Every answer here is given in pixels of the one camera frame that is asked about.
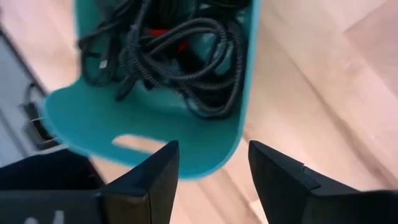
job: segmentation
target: wooden floor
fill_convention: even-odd
[[[70,0],[0,0],[1,21],[48,90],[77,78]],[[172,223],[267,223],[247,160],[256,139],[360,190],[398,187],[398,1],[262,0],[244,137],[180,182]],[[126,167],[94,159],[112,180]]]

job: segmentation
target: light wood floor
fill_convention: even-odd
[[[0,0],[48,90],[77,78],[70,0]],[[360,190],[398,187],[398,1],[262,0],[244,137],[215,174],[180,182],[172,223],[267,223],[248,167],[256,139]],[[93,159],[107,180],[128,170]]]

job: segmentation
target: black plastic part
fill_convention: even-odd
[[[398,192],[358,192],[260,142],[251,173],[269,224],[398,223]]]
[[[0,169],[0,223],[166,224],[178,164],[173,141],[104,185],[87,158],[69,151],[30,157]]]
[[[36,105],[33,102],[24,103],[22,109],[29,119],[24,126],[24,131],[36,149],[45,150],[58,146],[57,140],[44,128]]]

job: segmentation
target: tangled cables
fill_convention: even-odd
[[[218,6],[200,9],[195,2],[193,12],[182,22],[178,21],[181,18],[171,18],[171,13],[164,13],[168,17],[164,21],[178,25],[155,34],[148,20],[152,17],[149,15],[153,11],[152,1],[160,0],[139,3],[127,0],[114,10],[104,10],[106,7],[101,6],[104,21],[79,41],[83,78],[94,86],[119,82],[116,100],[127,97],[141,80],[148,90],[159,87],[176,91],[187,108],[201,118],[227,118],[241,94],[245,69],[246,43],[234,12],[223,11]],[[105,33],[109,35],[106,50],[102,54],[91,52],[95,39]],[[119,40],[123,34],[126,34],[124,47]],[[190,37],[198,34],[215,36],[206,60],[201,60],[187,47]],[[229,49],[231,67],[224,74],[216,74]],[[88,57],[101,57],[99,74],[94,77],[85,70]],[[124,77],[116,75],[118,67],[126,72]]]

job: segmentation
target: teal plastic container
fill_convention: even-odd
[[[155,88],[147,91],[137,83],[122,102],[114,100],[118,87],[89,86],[80,78],[73,85],[57,90],[44,101],[44,125],[60,142],[85,156],[98,156],[120,164],[135,166],[150,155],[141,149],[115,146],[122,135],[180,143],[180,178],[192,179],[211,174],[233,155],[243,134],[249,101],[256,48],[259,0],[238,15],[249,41],[243,97],[233,115],[224,120],[202,120],[188,111],[176,93]],[[75,0],[78,37],[95,29],[100,21],[94,0]],[[195,43],[199,55],[209,47],[206,38]],[[93,62],[88,70],[96,70]],[[228,62],[219,68],[225,69]]]

